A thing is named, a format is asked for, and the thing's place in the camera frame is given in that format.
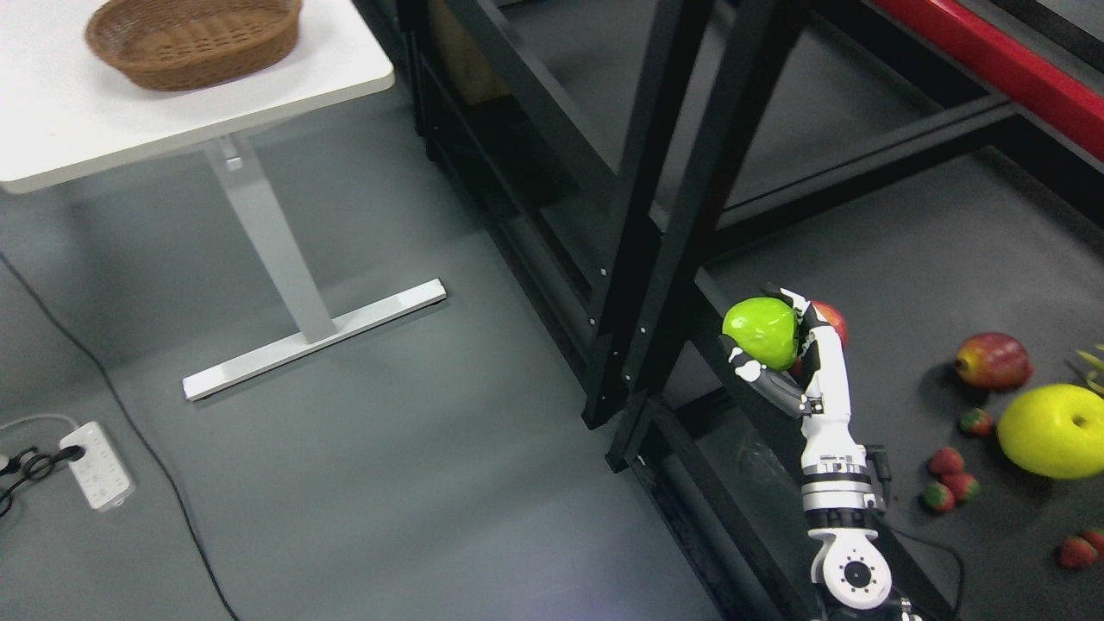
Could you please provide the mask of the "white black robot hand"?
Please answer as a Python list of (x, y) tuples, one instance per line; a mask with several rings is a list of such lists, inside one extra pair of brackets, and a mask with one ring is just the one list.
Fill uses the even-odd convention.
[(722, 334), (721, 327), (718, 340), (730, 369), (769, 404), (802, 421), (803, 467), (821, 461), (862, 461), (863, 453), (850, 433), (850, 386), (839, 335), (810, 298), (777, 286), (766, 287), (762, 298), (784, 299), (795, 310), (797, 359), (787, 371), (772, 370)]

